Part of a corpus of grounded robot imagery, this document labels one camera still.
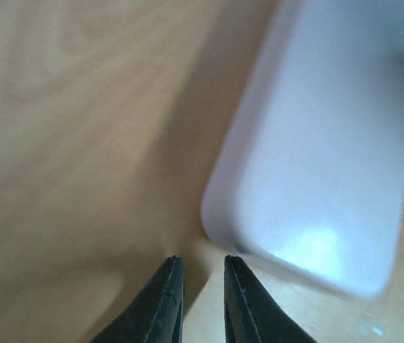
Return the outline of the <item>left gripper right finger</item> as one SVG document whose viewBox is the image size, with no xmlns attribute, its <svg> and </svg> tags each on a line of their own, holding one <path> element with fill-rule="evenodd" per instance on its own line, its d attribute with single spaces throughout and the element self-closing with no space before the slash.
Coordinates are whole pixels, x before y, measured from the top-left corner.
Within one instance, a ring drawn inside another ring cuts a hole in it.
<svg viewBox="0 0 404 343">
<path fill-rule="evenodd" d="M 275 302 L 237 256 L 224 259 L 224 317 L 227 342 L 314 342 Z"/>
</svg>

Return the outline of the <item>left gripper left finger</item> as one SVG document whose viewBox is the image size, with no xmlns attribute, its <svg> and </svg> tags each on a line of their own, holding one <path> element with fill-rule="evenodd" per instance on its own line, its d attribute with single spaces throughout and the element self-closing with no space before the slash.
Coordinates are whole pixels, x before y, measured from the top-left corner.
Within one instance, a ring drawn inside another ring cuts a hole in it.
<svg viewBox="0 0 404 343">
<path fill-rule="evenodd" d="M 183 259 L 163 262 L 128 307 L 92 342 L 181 342 L 184 307 Z"/>
</svg>

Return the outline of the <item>pink glasses case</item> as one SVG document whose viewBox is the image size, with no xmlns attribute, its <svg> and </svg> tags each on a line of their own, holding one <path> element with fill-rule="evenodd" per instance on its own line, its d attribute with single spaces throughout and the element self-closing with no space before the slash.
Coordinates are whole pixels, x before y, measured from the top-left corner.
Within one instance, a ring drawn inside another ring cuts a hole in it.
<svg viewBox="0 0 404 343">
<path fill-rule="evenodd" d="M 201 201 L 210 240 L 352 297 L 404 212 L 404 1 L 280 1 Z"/>
</svg>

